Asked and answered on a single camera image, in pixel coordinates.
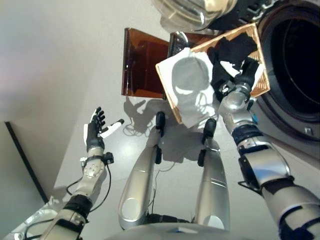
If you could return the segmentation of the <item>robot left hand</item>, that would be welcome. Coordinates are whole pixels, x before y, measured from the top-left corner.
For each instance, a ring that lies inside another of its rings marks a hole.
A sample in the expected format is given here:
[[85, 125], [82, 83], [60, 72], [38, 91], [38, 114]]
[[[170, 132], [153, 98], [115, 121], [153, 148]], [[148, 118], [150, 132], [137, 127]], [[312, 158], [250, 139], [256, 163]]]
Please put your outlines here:
[[125, 122], [121, 118], [110, 125], [106, 125], [105, 118], [105, 112], [99, 106], [93, 111], [89, 123], [83, 125], [83, 141], [87, 152], [97, 147], [104, 150], [104, 139], [117, 131]]

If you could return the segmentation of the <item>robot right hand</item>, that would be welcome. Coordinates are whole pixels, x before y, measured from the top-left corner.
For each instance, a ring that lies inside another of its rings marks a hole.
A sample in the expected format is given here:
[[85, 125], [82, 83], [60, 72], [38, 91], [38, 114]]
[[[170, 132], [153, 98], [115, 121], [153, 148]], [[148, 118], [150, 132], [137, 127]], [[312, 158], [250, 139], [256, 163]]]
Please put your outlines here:
[[251, 91], [255, 88], [258, 80], [264, 72], [265, 66], [257, 60], [247, 57], [241, 66], [241, 72], [234, 77], [236, 85], [248, 84]]

